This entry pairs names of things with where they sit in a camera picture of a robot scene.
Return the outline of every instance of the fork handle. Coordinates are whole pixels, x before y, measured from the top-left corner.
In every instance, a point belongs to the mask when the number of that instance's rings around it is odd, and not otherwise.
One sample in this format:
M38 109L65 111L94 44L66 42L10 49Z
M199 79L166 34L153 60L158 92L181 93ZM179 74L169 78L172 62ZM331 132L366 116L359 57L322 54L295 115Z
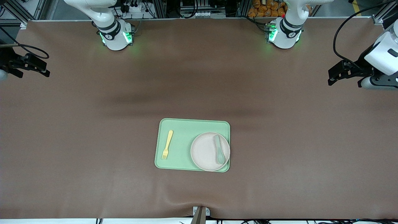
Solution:
M173 130L170 130L169 134L167 135L167 142L166 142L166 149L167 150L169 149L169 144L170 144L170 141L172 139L172 136L173 136Z

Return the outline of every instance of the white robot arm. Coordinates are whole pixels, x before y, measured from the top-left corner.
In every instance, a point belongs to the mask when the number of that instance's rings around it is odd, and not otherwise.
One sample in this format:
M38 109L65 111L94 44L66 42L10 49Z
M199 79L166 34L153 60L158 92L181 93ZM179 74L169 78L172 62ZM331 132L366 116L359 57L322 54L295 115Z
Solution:
M284 18L277 18L271 24L275 24L273 33L269 36L269 42L275 46L288 49L299 40L301 28L309 15L307 4L325 4L334 0L285 0L288 10Z
M342 60L329 69L329 85L340 79L364 77L358 87L398 90L398 20L366 49L353 65Z
M117 20L111 9L117 0L64 0L88 17L99 29L102 42L111 50L119 51L133 42L134 31L130 23Z

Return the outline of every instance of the brown tabletop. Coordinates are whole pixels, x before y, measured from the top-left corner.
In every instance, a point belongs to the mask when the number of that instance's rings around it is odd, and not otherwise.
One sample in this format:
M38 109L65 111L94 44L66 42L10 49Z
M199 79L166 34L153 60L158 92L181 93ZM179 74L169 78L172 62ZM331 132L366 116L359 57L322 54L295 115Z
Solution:
M342 19L309 19L288 50L244 19L144 21L112 52L89 22L30 22L51 77L0 86L0 218L398 218L398 92L330 87ZM351 59L382 32L349 22ZM163 118L231 125L226 173L158 169Z

